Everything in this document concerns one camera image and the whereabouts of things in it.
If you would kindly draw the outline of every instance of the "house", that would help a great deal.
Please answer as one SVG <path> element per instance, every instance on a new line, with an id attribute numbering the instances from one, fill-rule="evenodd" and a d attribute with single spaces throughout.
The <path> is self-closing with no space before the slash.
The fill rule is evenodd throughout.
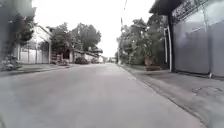
<path id="1" fill-rule="evenodd" d="M 224 0 L 156 0 L 164 15 L 167 59 L 174 72 L 224 77 Z"/>
<path id="2" fill-rule="evenodd" d="M 99 59 L 99 56 L 97 54 L 91 53 L 91 52 L 84 52 L 82 50 L 77 50 L 75 48 L 70 50 L 69 54 L 69 62 L 75 63 L 75 60 L 78 57 L 84 57 L 88 62 L 91 62 L 93 58 Z"/>
<path id="3" fill-rule="evenodd" d="M 17 45 L 13 55 L 23 64 L 46 64 L 50 63 L 50 32 L 37 25 L 34 26 L 34 34 L 26 45 Z"/>

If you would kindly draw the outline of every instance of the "road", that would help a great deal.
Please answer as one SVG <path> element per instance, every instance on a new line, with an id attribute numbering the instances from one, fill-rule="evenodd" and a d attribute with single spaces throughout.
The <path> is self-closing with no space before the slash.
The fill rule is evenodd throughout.
<path id="1" fill-rule="evenodd" d="M 202 128 L 149 86 L 113 64 L 0 78 L 7 128 Z"/>

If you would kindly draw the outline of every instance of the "parked vehicle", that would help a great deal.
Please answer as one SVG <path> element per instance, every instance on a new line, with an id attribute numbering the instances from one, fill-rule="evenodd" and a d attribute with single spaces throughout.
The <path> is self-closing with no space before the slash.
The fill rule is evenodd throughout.
<path id="1" fill-rule="evenodd" d="M 7 56 L 0 64 L 0 71 L 12 71 L 21 68 L 18 59 L 14 56 Z"/>
<path id="2" fill-rule="evenodd" d="M 93 59 L 91 60 L 91 63 L 92 63 L 92 64 L 99 64 L 100 62 L 99 62 L 98 59 L 93 58 Z"/>
<path id="3" fill-rule="evenodd" d="M 58 61 L 57 65 L 59 65 L 59 66 L 69 66 L 69 60 L 63 59 L 61 61 Z"/>
<path id="4" fill-rule="evenodd" d="M 76 64 L 88 64 L 88 61 L 87 61 L 84 57 L 78 57 L 78 58 L 75 60 L 75 63 L 76 63 Z"/>

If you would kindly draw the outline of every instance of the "bush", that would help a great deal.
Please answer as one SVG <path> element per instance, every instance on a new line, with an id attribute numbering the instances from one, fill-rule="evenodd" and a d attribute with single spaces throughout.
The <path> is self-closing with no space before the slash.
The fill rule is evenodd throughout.
<path id="1" fill-rule="evenodd" d="M 136 53 L 129 55 L 129 64 L 131 65 L 144 65 L 144 57 Z"/>
<path id="2" fill-rule="evenodd" d="M 75 60 L 75 63 L 76 63 L 76 64 L 88 64 L 88 61 L 87 61 L 84 57 L 78 57 L 78 58 Z"/>

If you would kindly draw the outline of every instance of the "sky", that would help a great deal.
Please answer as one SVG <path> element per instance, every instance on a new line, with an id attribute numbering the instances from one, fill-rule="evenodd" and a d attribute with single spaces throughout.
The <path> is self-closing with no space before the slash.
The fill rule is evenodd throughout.
<path id="1" fill-rule="evenodd" d="M 33 0 L 37 7 L 35 22 L 46 27 L 55 27 L 67 22 L 73 29 L 78 23 L 92 24 L 102 34 L 99 48 L 103 55 L 113 57 L 117 51 L 116 38 L 123 24 L 131 25 L 134 19 L 147 21 L 154 0 Z"/>

